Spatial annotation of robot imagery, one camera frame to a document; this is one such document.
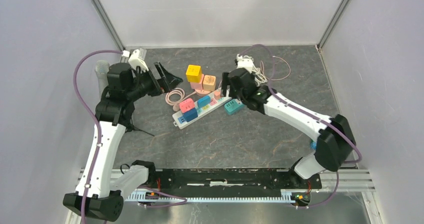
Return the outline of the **salmon pink charger plug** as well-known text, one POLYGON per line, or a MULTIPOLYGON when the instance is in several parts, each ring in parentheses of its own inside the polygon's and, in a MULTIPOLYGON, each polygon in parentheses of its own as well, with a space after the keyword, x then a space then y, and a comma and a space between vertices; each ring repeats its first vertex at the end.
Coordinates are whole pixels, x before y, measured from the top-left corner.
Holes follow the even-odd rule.
POLYGON ((215 100, 220 100, 222 97, 221 97, 221 90, 220 89, 217 89, 217 90, 215 90, 214 92, 213 92, 213 94, 214 94, 214 99, 215 100))

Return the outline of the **light blue plug adapter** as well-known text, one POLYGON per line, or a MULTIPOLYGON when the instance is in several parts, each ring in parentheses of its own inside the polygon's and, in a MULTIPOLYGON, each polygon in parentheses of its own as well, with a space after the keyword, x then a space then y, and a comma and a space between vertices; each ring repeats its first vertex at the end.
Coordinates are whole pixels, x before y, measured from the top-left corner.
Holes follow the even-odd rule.
POLYGON ((203 108, 207 106, 210 102, 211 102, 211 97, 209 95, 205 95, 197 101, 197 106, 198 108, 203 108))

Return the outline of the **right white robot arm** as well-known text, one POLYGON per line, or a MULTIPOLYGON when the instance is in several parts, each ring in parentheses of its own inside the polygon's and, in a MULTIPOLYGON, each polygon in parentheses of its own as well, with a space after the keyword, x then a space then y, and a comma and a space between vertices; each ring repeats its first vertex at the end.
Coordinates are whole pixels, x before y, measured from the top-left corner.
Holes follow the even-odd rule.
POLYGON ((254 75, 245 68, 223 72, 221 93, 238 99, 252 111, 289 124, 316 143, 312 153, 291 167, 288 180, 295 188, 302 188, 320 172, 337 172, 342 164, 349 163, 352 151, 358 151, 346 117, 319 114, 290 101, 266 84, 257 85, 254 75))

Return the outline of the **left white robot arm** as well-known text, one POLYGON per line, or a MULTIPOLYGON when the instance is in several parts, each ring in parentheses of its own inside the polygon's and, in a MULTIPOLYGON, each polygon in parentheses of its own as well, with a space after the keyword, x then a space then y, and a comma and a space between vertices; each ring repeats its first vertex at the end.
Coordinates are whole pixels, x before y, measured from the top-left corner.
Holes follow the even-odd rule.
POLYGON ((154 64, 160 78, 146 67, 131 67, 120 62, 106 73, 108 85, 95 108, 93 143, 82 178, 63 205, 81 220, 86 218, 115 222, 122 213, 124 200, 138 187, 151 188, 158 183, 153 162, 135 160, 121 177, 112 181, 112 169, 122 137, 135 129, 132 116, 135 101, 156 97, 174 90, 183 79, 154 64))

